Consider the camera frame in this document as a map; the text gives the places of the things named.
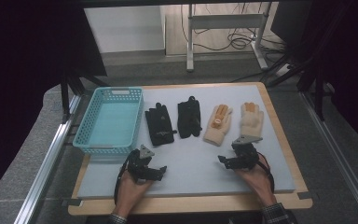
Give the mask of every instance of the person's right hand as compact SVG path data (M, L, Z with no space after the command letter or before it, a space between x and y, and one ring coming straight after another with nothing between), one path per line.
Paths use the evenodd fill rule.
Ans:
M258 155L259 160L269 168L266 159ZM264 206L270 206L277 203L275 195L271 191L271 183L267 173L258 164L250 171L235 169L234 172L239 175L258 196Z

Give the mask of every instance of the basket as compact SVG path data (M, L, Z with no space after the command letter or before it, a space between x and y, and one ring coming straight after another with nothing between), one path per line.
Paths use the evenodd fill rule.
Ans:
M97 88L73 145L88 154L128 155L136 147L143 107L142 88Z

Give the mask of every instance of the plaid sleeve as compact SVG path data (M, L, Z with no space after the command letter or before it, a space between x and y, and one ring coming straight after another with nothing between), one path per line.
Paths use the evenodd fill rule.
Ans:
M110 214L108 220L107 220L107 224L126 224L127 219L124 217L120 217L116 214Z
M261 209L264 219L268 224L288 224L290 223L289 216L286 214L281 203L273 204L272 206L263 207Z

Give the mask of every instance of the table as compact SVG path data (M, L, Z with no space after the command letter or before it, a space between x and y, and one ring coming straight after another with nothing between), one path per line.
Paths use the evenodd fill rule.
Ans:
M193 85L172 85L172 86L146 86L146 90L160 88L202 88L202 87L221 87L221 86L240 86L240 85L256 85L260 96L265 104L267 113L271 120L273 129L282 148L282 153L289 165L290 172L295 181L296 190L290 193L277 193L278 202L288 209L301 209L312 207L312 199L305 198L301 195L307 194L308 189L304 179L298 169L296 159L287 142L282 126L275 113L272 102L265 86L262 83L236 83L236 84L193 84ZM77 193L89 164L90 156L84 157L72 199L77 199ZM193 196L193 197L164 197L164 198L143 198L132 212L133 214L169 214L169 213L191 213L191 212L228 212L228 211L246 211L257 210L260 204L254 194L230 194L219 196ZM73 216L89 216L89 215L108 215L114 209L113 199L96 199L83 200L80 206L69 205L68 212Z

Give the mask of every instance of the tan glove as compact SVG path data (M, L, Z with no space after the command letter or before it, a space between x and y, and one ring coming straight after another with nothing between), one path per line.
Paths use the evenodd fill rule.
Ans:
M227 105L217 105L214 107L208 126L204 135L204 140L216 146L221 146L231 123L232 109Z
M261 137L264 113L254 103L245 103L241 107L241 135Z

